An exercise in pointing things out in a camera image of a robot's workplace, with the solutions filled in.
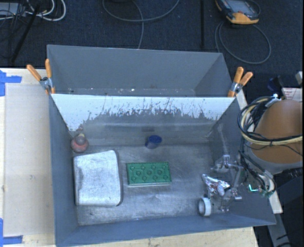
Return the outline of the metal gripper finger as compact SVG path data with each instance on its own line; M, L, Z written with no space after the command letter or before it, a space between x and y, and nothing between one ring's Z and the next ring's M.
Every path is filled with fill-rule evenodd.
M242 195L238 190L231 188L226 190L224 196L221 198L221 205L219 207L221 212L229 212L230 205L236 201L242 201Z
M231 160L229 154L224 154L214 162L211 170L215 172L228 172L230 169L238 171L241 167L237 162Z

